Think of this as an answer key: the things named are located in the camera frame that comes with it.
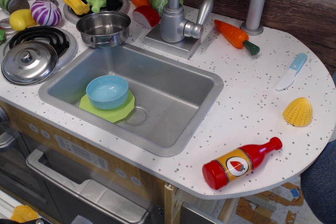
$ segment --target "blue knife handle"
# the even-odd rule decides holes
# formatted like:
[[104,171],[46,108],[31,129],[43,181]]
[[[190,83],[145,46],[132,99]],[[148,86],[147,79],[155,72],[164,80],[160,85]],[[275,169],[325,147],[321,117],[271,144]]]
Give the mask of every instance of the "blue knife handle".
[[305,64],[306,60],[307,60],[306,54],[304,54],[303,52],[298,54],[293,63],[289,66],[289,69],[298,72],[302,68],[303,64]]

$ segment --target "blue bowl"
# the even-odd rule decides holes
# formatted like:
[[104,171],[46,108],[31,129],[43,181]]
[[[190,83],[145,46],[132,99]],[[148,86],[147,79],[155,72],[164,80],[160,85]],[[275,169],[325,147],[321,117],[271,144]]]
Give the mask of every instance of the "blue bowl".
[[120,76],[100,76],[87,85],[86,94],[96,108],[111,110],[126,101],[128,83]]

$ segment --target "pot lid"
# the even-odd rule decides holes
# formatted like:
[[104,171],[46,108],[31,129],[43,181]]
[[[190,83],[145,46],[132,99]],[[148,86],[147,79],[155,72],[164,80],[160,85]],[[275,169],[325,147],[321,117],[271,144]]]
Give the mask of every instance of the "pot lid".
[[29,85],[47,78],[56,63],[57,54],[51,45],[26,41],[8,51],[2,62],[2,73],[14,84]]

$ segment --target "faucet handle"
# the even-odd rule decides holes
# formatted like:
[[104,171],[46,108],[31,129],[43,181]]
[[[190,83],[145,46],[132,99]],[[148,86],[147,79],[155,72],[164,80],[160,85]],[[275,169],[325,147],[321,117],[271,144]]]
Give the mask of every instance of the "faucet handle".
[[178,30],[179,34],[185,37],[200,39],[204,30],[203,24],[211,13],[213,5],[214,0],[203,0],[198,11],[196,24],[189,20],[185,20],[180,24],[179,29],[181,30]]
[[199,7],[198,16],[197,16],[197,24],[203,25],[207,17],[212,11],[212,7],[214,6],[214,0],[203,0],[201,6]]

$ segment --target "green plate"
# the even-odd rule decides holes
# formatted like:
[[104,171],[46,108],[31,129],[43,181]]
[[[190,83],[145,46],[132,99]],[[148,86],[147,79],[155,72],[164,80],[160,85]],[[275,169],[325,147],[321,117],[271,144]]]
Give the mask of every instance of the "green plate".
[[79,107],[83,110],[86,110],[92,114],[95,114],[105,120],[108,120],[112,123],[124,119],[134,108],[135,97],[130,90],[128,90],[128,97],[123,105],[114,108],[112,110],[101,110],[93,106],[88,98],[88,95],[85,94],[79,103]]

